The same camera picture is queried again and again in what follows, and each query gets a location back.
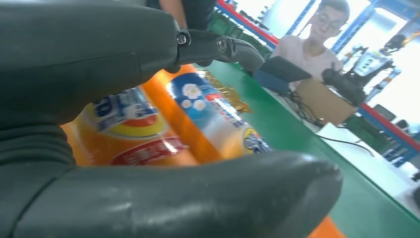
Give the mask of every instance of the blue label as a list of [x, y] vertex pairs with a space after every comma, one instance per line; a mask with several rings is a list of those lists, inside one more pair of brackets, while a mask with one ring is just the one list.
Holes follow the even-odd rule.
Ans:
[[199, 128], [205, 128], [214, 117], [219, 116], [235, 128], [247, 124], [235, 108], [196, 73], [186, 73], [176, 77], [166, 89]]
[[106, 96], [93, 102], [97, 127], [104, 131], [130, 119], [157, 115], [158, 111], [145, 98], [138, 87]]

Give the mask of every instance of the orange bottle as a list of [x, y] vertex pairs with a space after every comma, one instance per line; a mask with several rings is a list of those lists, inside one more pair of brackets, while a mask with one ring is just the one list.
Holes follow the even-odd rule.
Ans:
[[90, 103], [62, 126], [79, 165], [197, 165], [139, 87]]
[[192, 65], [161, 70], [142, 87], [200, 163], [271, 150]]

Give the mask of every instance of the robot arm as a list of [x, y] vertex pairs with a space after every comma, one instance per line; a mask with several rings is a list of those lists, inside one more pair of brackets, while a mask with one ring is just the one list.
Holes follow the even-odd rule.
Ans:
[[262, 57], [114, 1], [7, 0], [0, 13], [0, 237], [305, 237], [337, 200], [338, 169], [295, 153], [182, 169], [78, 168], [58, 125], [89, 102], [162, 68], [220, 60], [253, 70]]

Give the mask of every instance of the white wall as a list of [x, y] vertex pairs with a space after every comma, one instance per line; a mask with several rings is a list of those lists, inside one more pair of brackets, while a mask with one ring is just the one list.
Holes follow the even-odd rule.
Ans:
[[267, 12], [262, 23], [277, 38], [282, 38], [295, 23], [310, 0], [277, 0]]

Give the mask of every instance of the man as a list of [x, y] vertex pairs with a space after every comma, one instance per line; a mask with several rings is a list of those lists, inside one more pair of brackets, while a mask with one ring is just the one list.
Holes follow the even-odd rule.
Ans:
[[162, 9], [175, 18], [180, 28], [207, 30], [216, 0], [147, 0], [146, 6]]
[[[284, 36], [271, 57], [281, 56], [304, 69], [317, 80], [322, 72], [334, 65], [335, 70], [343, 68], [335, 54], [324, 46], [326, 40], [341, 33], [340, 28], [349, 20], [350, 7], [345, 0], [323, 0], [310, 19], [311, 33], [306, 40], [297, 36]], [[290, 85], [295, 90], [300, 82]]]

